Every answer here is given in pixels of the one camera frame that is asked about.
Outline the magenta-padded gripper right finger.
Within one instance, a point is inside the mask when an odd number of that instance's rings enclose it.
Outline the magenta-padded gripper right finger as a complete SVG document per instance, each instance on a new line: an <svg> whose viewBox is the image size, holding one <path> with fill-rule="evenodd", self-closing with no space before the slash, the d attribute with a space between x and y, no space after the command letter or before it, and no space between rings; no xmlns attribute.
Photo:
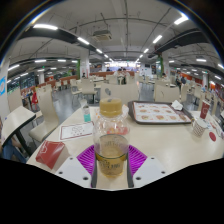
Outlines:
<svg viewBox="0 0 224 224"><path fill-rule="evenodd" d="M127 156L127 182L129 188L140 188L166 175L165 168L155 156L147 156L130 145Z"/></svg>

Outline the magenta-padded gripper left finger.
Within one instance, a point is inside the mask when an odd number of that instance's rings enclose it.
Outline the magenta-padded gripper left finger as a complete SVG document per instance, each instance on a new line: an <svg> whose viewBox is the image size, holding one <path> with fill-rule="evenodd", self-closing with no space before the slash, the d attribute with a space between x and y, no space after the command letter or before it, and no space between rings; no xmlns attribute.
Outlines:
<svg viewBox="0 0 224 224"><path fill-rule="evenodd" d="M89 146L77 157L69 156L56 175L84 188L95 188L97 168L94 146Z"/></svg>

